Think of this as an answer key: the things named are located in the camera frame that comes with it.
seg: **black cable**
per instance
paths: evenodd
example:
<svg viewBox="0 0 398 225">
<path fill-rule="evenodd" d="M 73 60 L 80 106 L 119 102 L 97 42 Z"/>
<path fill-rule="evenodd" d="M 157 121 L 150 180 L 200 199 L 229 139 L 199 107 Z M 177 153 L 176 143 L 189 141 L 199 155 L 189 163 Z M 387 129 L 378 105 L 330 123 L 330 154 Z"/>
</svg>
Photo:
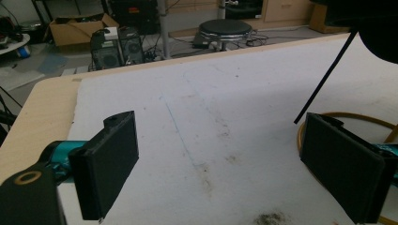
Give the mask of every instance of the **black cable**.
<svg viewBox="0 0 398 225">
<path fill-rule="evenodd" d="M 207 50 L 207 49 L 201 49 L 201 50 L 194 51 L 194 52 L 173 54 L 172 57 L 176 57 L 176 56 L 190 56 L 190 55 L 193 55 L 193 54 L 195 54 L 195 53 L 202 52 L 202 51 L 204 51 L 204 50 Z"/>
<path fill-rule="evenodd" d="M 172 39 L 177 40 L 177 41 L 181 41 L 181 42 L 185 42 L 185 43 L 193 43 L 193 41 L 178 39 L 178 38 L 175 38 L 175 37 L 172 37 Z"/>
<path fill-rule="evenodd" d="M 269 37 L 268 39 L 284 38 L 284 39 L 311 39 L 313 37 Z"/>
<path fill-rule="evenodd" d="M 12 113 L 9 110 L 9 108 L 7 107 L 6 102 L 3 100 L 1 95 L 0 95 L 0 102 L 3 105 L 4 112 L 5 112 L 5 115 L 6 115 L 6 120 L 7 120 L 6 124 L 7 124 L 8 131 L 10 131 L 11 130 L 11 126 L 9 125 L 8 121 L 10 121 L 10 115 Z"/>
<path fill-rule="evenodd" d="M 200 6 L 211 6 L 211 5 L 216 5 L 214 2 L 208 2 L 208 3 L 180 3 L 177 6 L 173 6 L 173 8 L 195 8 L 195 7 L 200 7 Z"/>
<path fill-rule="evenodd" d="M 9 94 L 9 92 L 7 92 L 2 86 L 0 86 L 0 89 L 4 92 L 4 93 L 6 93 L 6 95 L 8 96 L 8 97 L 10 97 L 15 103 L 17 103 L 17 105 L 19 106 L 19 107 L 23 107 L 14 97 L 12 97 L 12 95 L 10 95 Z"/>
<path fill-rule="evenodd" d="M 168 7 L 168 8 L 166 9 L 166 13 L 169 12 L 169 9 L 170 9 L 170 8 L 174 7 L 177 3 L 179 3 L 179 1 L 181 1 L 181 0 L 177 0 L 177 1 L 174 2 L 170 7 Z"/>
<path fill-rule="evenodd" d="M 304 27 L 307 27 L 307 26 L 300 26 L 300 27 L 297 27 L 297 28 L 294 28 L 294 29 L 286 29 L 286 30 L 283 30 L 283 29 L 278 29 L 278 30 L 267 30 L 267 32 L 288 32 L 288 31 L 297 31 L 297 30 L 299 30 L 299 29 L 301 29 L 301 28 L 304 28 Z"/>
<path fill-rule="evenodd" d="M 159 42 L 160 38 L 161 38 L 161 34 L 158 35 L 158 38 L 157 38 L 155 44 L 152 47 L 150 47 L 144 51 L 145 58 L 150 57 L 151 60 L 153 61 L 153 59 L 155 59 L 155 57 L 156 57 L 156 53 L 161 52 L 161 50 L 158 50 L 158 42 Z"/>
<path fill-rule="evenodd" d="M 336 68 L 337 64 L 339 64 L 340 59 L 342 59 L 345 51 L 348 49 L 348 46 L 351 44 L 352 40 L 354 39 L 355 35 L 358 33 L 357 30 L 352 30 L 351 34 L 348 37 L 348 40 L 345 42 L 343 48 L 340 50 L 339 54 L 337 55 L 336 59 L 334 60 L 334 62 L 331 64 L 330 68 L 328 69 L 328 71 L 326 72 L 325 76 L 322 78 L 321 82 L 319 83 L 319 85 L 315 88 L 313 94 L 310 96 L 310 98 L 308 99 L 307 103 L 305 103 L 304 107 L 302 108 L 301 112 L 298 114 L 298 117 L 296 118 L 296 120 L 294 121 L 295 124 L 297 124 L 299 122 L 299 120 L 301 119 L 302 115 L 308 110 L 308 108 L 310 107 L 311 103 L 313 102 L 313 100 L 315 99 L 316 95 L 318 94 L 318 92 L 321 90 L 323 84 L 326 82 L 326 80 L 328 79 L 329 75 L 331 74 L 331 72 L 334 70 L 334 68 Z"/>
<path fill-rule="evenodd" d="M 267 43 L 267 38 L 257 38 L 257 37 L 252 37 L 248 40 L 246 40 L 246 46 L 247 47 L 258 47 L 258 46 L 263 46 Z"/>
<path fill-rule="evenodd" d="M 233 42 L 230 42 L 230 43 L 233 44 L 233 45 L 235 45 L 235 46 L 237 46 L 238 49 L 241 49 L 241 48 L 242 48 L 242 47 L 240 46 L 241 43 L 240 43 L 239 41 L 236 41 L 236 42 L 233 41 Z"/>
</svg>

